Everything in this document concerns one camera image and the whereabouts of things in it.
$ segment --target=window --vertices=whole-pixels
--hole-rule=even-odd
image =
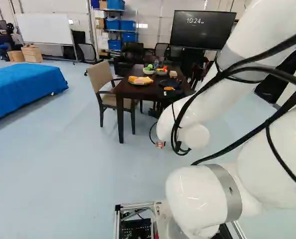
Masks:
[[[136,27],[137,28],[148,28],[148,24],[146,24],[146,23],[137,23]]]

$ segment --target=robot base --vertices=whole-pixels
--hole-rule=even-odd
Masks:
[[[138,219],[138,214],[149,210],[151,216]],[[186,239],[172,219],[166,201],[120,204],[115,206],[114,239]],[[245,239],[236,222],[232,222],[239,239]],[[226,224],[219,227],[213,239],[233,239]]]

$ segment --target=shelf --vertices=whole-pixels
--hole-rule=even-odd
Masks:
[[[101,10],[101,11],[125,11],[125,10],[121,10],[121,9],[108,9],[108,8],[105,8],[105,9],[95,8],[95,10]]]
[[[105,51],[109,51],[109,52],[112,52],[112,51],[121,52],[121,50],[111,50],[111,49],[105,50]]]
[[[109,30],[109,29],[104,29],[104,31],[133,32],[133,33],[135,33],[135,32],[136,32],[136,31],[125,31],[125,30]]]

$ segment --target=tv screen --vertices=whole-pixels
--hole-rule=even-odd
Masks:
[[[231,33],[235,12],[174,12],[170,45],[221,50]]]

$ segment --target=table leg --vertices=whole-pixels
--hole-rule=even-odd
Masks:
[[[124,99],[116,97],[119,143],[124,143]]]

